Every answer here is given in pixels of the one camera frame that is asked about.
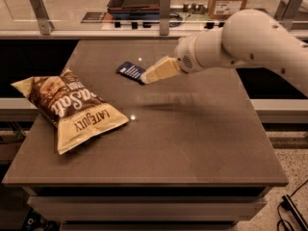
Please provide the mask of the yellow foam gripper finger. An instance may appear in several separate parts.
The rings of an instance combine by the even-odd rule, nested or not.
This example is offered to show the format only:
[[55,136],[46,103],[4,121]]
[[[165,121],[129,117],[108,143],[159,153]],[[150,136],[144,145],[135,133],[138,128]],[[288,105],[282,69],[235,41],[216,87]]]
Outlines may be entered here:
[[154,83],[178,75],[181,68],[177,61],[166,61],[162,64],[154,64],[142,75],[141,80],[145,84]]
[[172,58],[170,56],[164,56],[158,62],[156,62],[155,64],[162,64],[166,61],[176,61],[176,60],[175,60],[175,58]]

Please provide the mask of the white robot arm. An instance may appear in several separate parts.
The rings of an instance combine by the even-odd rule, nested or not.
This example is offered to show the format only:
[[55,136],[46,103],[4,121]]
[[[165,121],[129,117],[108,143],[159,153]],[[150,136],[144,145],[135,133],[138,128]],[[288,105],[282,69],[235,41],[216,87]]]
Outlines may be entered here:
[[221,28],[180,38],[174,56],[149,67],[141,81],[150,84],[213,67],[264,67],[308,95],[308,45],[259,10],[239,11]]

